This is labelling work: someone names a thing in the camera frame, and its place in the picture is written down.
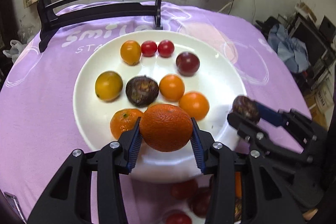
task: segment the dark red tomato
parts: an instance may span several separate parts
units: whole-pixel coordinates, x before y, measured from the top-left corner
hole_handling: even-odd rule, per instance
[[[141,52],[145,57],[152,57],[155,55],[158,47],[154,41],[147,40],[141,44]]]
[[[189,216],[179,213],[168,216],[166,224],[192,224],[192,221]]]
[[[162,57],[171,57],[175,50],[174,44],[170,40],[162,40],[160,44],[157,47],[157,51],[159,52],[159,55]]]
[[[181,183],[175,183],[170,188],[170,194],[178,199],[187,199],[194,196],[197,192],[198,184],[196,180],[188,180]]]
[[[183,76],[193,76],[200,67],[200,60],[192,52],[181,52],[176,58],[178,72]]]
[[[196,216],[205,218],[207,216],[210,198],[210,188],[200,188],[198,193],[188,203],[190,210],[192,210]]]

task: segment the orange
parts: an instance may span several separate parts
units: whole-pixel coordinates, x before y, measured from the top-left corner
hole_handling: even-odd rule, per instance
[[[184,94],[179,100],[178,106],[185,110],[190,117],[194,117],[196,121],[204,119],[210,108],[207,98],[196,91]]]
[[[110,122],[113,137],[118,140],[124,131],[133,129],[138,117],[142,115],[143,113],[136,108],[125,108],[117,111]]]
[[[141,46],[137,41],[128,40],[120,48],[121,58],[130,66],[139,63],[141,57]]]
[[[149,109],[149,108],[152,107],[152,106],[159,105],[159,104],[164,104],[164,102],[154,101],[154,102],[152,102],[152,103],[147,107],[147,109]]]
[[[181,149],[193,133],[189,115],[178,106],[169,104],[149,107],[140,120],[139,128],[145,143],[161,152]]]
[[[184,83],[177,75],[166,75],[160,81],[159,90],[167,101],[177,102],[184,94]]]

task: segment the plastic bag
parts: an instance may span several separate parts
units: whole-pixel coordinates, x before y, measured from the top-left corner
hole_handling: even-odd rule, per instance
[[[3,50],[3,54],[8,58],[12,59],[13,64],[18,59],[19,55],[23,52],[27,44],[22,45],[20,41],[11,40],[10,41],[11,49]]]

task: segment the purple tablecloth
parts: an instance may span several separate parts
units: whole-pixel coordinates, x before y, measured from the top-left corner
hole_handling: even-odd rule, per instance
[[[61,13],[84,7],[75,5]],[[195,36],[224,53],[239,71],[249,97],[274,109],[295,108],[310,116],[286,66],[249,22],[163,3],[162,24],[164,30]],[[74,84],[84,62],[113,38],[153,26],[152,17],[120,17],[67,26],[51,39],[44,53],[38,50],[37,35],[19,57],[0,93],[0,188],[17,195],[26,216],[71,151],[82,148],[89,152],[72,109]],[[302,151],[281,128],[264,121],[259,125],[276,143]],[[247,149],[243,141],[237,147],[239,152]],[[121,177],[121,185],[131,224],[155,223],[167,210],[185,207],[169,196],[167,185],[133,181],[127,176]],[[95,198],[91,204],[97,223]]]

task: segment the blue cloth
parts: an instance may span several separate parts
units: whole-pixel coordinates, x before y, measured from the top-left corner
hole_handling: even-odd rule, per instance
[[[289,37],[283,25],[276,24],[272,27],[267,43],[291,72],[300,73],[309,67],[305,43],[297,38]]]

